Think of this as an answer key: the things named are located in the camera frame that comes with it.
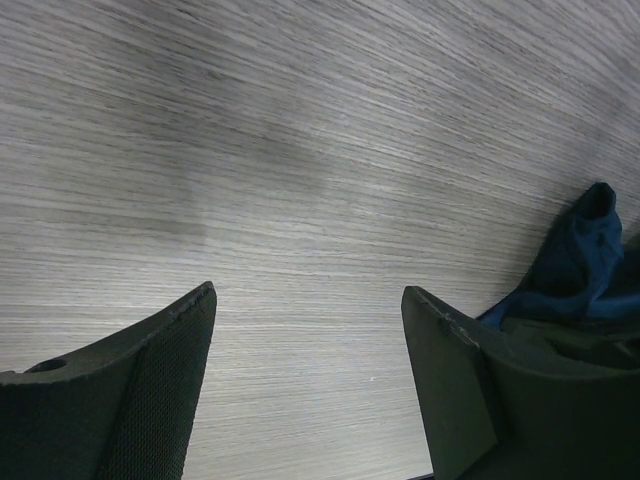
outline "gray wood grain surface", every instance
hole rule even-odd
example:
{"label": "gray wood grain surface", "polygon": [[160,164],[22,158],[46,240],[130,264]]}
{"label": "gray wood grain surface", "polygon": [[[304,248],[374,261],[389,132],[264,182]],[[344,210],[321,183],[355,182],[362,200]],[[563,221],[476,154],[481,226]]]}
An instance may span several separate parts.
{"label": "gray wood grain surface", "polygon": [[638,231],[636,2],[0,12],[0,370],[211,279],[185,479],[430,472],[403,287],[480,313],[594,180]]}

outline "wood grain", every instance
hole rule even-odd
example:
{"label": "wood grain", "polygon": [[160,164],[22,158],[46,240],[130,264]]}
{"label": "wood grain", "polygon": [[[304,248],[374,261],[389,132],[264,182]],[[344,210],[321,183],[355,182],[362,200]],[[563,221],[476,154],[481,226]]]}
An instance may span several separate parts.
{"label": "wood grain", "polygon": [[211,279],[185,479],[430,472],[403,287],[479,314],[595,180],[637,232],[640,9],[604,3],[3,2],[0,370]]}

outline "black plastic part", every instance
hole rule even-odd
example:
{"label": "black plastic part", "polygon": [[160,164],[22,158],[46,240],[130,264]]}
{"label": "black plastic part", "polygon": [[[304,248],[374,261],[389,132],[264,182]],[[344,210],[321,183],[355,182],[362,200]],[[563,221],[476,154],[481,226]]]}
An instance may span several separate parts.
{"label": "black plastic part", "polygon": [[205,283],[92,345],[0,373],[0,478],[181,478],[215,311]]}
{"label": "black plastic part", "polygon": [[402,314],[437,480],[638,477],[639,370],[538,348],[419,287]]}

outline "clothing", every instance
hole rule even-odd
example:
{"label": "clothing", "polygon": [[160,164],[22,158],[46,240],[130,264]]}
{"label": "clothing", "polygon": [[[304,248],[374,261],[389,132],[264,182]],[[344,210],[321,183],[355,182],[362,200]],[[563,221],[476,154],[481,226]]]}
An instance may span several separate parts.
{"label": "clothing", "polygon": [[622,246],[616,194],[596,183],[554,222],[518,287],[478,317],[605,324],[640,314],[640,251]]}

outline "dark blue fabric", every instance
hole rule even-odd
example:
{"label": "dark blue fabric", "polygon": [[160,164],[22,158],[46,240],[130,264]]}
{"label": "dark blue fabric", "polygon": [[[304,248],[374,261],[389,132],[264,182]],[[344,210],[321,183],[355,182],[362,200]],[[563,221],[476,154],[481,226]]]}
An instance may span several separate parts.
{"label": "dark blue fabric", "polygon": [[624,251],[616,194],[596,183],[551,227],[521,284],[478,319],[506,316],[571,324],[640,314],[640,251]]}

